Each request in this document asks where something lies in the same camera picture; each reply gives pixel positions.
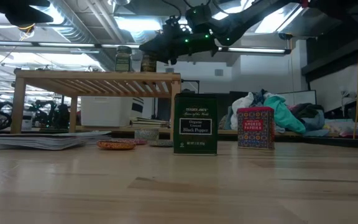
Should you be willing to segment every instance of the red patterned tin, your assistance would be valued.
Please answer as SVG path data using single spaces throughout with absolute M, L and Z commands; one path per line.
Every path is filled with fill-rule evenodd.
M 269 107 L 237 110 L 238 146 L 274 149 L 274 110 Z

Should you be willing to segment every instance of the shelf leg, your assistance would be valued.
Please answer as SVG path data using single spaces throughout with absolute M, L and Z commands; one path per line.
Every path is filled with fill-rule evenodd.
M 11 134 L 20 134 L 22 132 L 24 97 L 25 80 L 24 78 L 16 78 L 15 92 L 13 94 Z
M 175 95 L 181 91 L 181 82 L 173 81 L 172 82 L 172 92 L 171 92 L 171 140 L 173 141 L 173 125 L 175 124 Z
M 70 133 L 75 133 L 75 126 L 77 125 L 77 103 L 78 96 L 72 96 L 70 108 Z

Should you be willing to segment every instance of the orange bowl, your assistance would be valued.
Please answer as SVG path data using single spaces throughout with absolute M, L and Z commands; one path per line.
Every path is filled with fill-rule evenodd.
M 98 141 L 96 145 L 105 150 L 131 150 L 134 149 L 136 144 L 134 143 L 124 143 L 116 141 Z

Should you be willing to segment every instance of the small dish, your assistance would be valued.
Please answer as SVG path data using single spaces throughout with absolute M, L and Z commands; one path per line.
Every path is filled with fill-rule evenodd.
M 157 140 L 160 136 L 158 129 L 136 129 L 135 139 Z
M 135 143 L 124 143 L 116 141 L 98 141 L 96 145 L 105 150 L 131 150 L 136 147 Z
M 147 142 L 152 147 L 173 147 L 173 141 L 171 140 L 149 140 Z
M 113 141 L 123 142 L 123 143 L 134 143 L 136 145 L 147 144 L 147 140 L 145 139 L 113 139 Z

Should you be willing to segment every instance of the wooden slatted shelf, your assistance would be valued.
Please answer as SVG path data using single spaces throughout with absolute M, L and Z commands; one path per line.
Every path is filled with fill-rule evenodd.
M 44 90 L 70 96 L 70 132 L 75 131 L 78 96 L 133 96 L 173 98 L 180 92 L 179 73 L 154 72 L 72 72 L 51 70 L 15 70 L 16 88 L 12 111 L 11 133 L 21 132 L 25 86 L 30 84 Z M 171 105 L 173 121 L 174 104 Z

